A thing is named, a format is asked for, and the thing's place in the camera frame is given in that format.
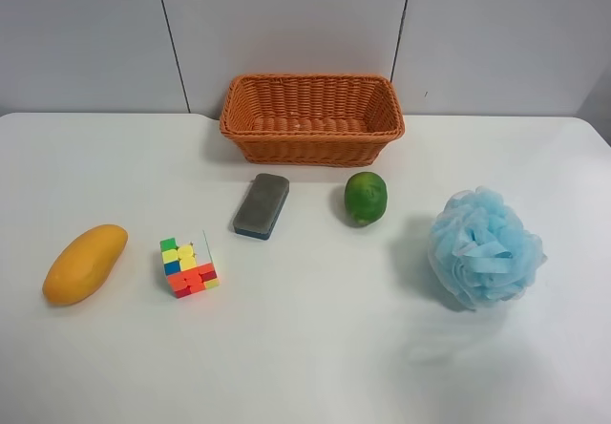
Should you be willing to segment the colourful puzzle cube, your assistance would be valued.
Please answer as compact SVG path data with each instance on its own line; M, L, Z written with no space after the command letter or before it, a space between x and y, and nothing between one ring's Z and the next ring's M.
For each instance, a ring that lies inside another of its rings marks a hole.
M221 281L203 230L159 242L163 273L178 299L218 286Z

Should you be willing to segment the light blue bath loofah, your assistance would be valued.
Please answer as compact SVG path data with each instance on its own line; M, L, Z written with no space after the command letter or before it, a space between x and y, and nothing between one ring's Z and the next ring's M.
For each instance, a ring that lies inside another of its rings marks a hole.
M431 227L428 257L441 285L470 310L520 297L547 260L541 238L486 187L449 198Z

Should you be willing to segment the green lemon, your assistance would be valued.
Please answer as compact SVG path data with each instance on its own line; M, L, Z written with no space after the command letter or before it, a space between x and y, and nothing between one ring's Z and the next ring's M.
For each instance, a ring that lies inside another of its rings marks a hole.
M367 226L375 223L383 217L387 209L387 185L376 173L354 174L345 185L344 204L355 225Z

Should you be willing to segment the grey blue whiteboard eraser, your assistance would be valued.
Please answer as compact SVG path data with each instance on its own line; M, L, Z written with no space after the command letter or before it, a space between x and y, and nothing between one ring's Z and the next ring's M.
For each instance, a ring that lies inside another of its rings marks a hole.
M252 181L234 220L234 231L246 237L268 240L289 193L289 180L260 173Z

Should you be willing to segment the yellow mango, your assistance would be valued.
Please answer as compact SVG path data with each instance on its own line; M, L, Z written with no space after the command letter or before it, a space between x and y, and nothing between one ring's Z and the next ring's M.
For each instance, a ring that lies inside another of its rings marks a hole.
M53 306L76 304L106 282L128 242L121 226L102 224L75 238L55 259L42 286Z

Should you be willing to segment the orange woven plastic basket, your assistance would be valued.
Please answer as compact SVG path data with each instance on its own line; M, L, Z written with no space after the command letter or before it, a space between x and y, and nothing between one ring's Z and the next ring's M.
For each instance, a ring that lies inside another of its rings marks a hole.
M244 74L227 90L220 128L253 163L364 167L405 121L381 75Z

